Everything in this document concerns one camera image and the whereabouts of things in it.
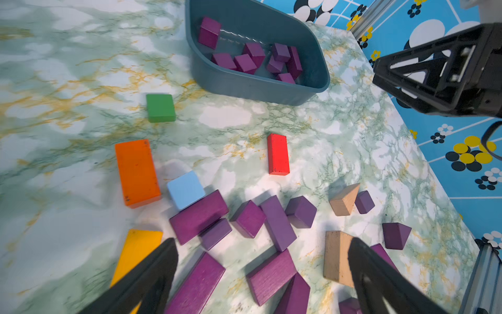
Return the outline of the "light blue cube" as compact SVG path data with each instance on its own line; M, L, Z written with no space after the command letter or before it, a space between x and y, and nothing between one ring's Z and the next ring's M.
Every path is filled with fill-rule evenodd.
M167 183L167 189L178 211L182 211L205 197L205 190L194 171Z

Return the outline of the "red brick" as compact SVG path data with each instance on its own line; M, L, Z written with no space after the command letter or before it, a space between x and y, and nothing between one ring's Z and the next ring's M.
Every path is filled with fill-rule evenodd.
M286 136L271 133L267 137L269 174L286 176L290 173Z

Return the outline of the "yellow brick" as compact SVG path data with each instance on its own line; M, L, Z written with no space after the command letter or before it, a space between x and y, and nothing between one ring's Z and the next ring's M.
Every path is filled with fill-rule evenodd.
M150 255L162 242L160 231L131 229L126 237L110 287L113 287L127 273Z

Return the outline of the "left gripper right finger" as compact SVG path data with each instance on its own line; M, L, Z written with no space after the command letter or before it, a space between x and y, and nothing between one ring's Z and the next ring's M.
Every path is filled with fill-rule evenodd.
M348 261L363 313L445 313L361 239L353 238Z

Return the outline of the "purple triangle block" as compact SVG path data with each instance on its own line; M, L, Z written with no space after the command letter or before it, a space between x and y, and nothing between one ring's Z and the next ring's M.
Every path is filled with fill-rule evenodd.
M383 223L384 243L387 249L403 250L412 228L398 222Z

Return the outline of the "purple small brick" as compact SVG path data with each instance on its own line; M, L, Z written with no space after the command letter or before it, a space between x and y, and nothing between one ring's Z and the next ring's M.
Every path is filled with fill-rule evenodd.
M231 225L226 218L221 218L201 233L201 245L206 251L210 251L216 244L224 239L232 231Z

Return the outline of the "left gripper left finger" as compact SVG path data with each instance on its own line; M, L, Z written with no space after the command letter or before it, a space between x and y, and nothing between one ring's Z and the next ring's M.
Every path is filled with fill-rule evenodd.
M168 238L116 285L81 313L163 313L179 261L176 241Z

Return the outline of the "green cube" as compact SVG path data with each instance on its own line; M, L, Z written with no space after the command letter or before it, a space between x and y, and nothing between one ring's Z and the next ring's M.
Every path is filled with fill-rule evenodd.
M176 120L176 112L172 95L147 94L146 104L149 122L174 122Z

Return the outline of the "orange brick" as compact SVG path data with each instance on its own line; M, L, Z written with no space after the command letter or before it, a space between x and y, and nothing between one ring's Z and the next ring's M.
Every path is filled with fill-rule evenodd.
M160 200L149 140L118 143L115 153L125 205L135 209Z

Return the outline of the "natural wood brick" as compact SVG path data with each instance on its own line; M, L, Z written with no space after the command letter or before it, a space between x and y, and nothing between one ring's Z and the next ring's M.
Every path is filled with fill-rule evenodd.
M324 253L324 278L354 288L349 265L349 247L354 237L342 231L327 231Z

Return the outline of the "natural wood wedge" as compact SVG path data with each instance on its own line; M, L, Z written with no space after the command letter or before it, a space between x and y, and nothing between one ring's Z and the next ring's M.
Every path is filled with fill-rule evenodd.
M344 217L352 214L359 189L359 183L349 185L329 200L336 216Z

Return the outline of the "teal storage bin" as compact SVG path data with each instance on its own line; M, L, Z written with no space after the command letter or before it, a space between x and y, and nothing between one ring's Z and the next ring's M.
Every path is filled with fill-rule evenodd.
M187 1L192 76L204 90L301 105L325 91L326 61L306 24L257 1Z

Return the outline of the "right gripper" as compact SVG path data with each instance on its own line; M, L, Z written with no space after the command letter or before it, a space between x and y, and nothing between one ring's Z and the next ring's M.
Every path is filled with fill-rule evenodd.
M440 85L456 88L459 115L501 117L501 23L479 24L376 61L374 79L391 85ZM440 111L400 88L388 93L405 109L425 115L456 116Z

